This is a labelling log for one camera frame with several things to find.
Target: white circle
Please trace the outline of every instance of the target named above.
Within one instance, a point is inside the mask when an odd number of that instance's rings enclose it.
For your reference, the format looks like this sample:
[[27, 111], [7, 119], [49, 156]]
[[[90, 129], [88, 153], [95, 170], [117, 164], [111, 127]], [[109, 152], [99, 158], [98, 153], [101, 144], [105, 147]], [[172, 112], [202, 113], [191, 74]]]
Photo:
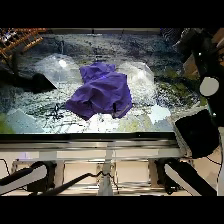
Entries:
[[61, 65], [62, 68], [67, 66], [66, 61], [64, 61], [64, 60], [60, 60], [59, 65]]
[[205, 77], [200, 85], [200, 92], [203, 96], [212, 96], [219, 89], [219, 82], [215, 78]]

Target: purple cloth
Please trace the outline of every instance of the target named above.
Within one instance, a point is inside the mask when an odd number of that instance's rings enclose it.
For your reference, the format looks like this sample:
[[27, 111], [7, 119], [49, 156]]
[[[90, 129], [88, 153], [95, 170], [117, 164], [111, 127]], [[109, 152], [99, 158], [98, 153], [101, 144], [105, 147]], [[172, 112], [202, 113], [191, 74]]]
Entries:
[[80, 72], [85, 84], [66, 102], [67, 110], [89, 120], [96, 113], [121, 118], [132, 108], [127, 76], [115, 72], [115, 65], [96, 62]]

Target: crumpled purple fabric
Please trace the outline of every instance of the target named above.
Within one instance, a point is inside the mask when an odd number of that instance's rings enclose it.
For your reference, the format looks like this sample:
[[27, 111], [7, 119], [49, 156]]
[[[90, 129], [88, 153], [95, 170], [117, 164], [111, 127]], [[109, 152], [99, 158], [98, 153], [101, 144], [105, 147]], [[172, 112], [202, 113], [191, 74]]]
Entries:
[[89, 120], [96, 113], [122, 118], [132, 108], [127, 76], [115, 72], [115, 65], [96, 62], [80, 73], [85, 84], [66, 102], [67, 110]]

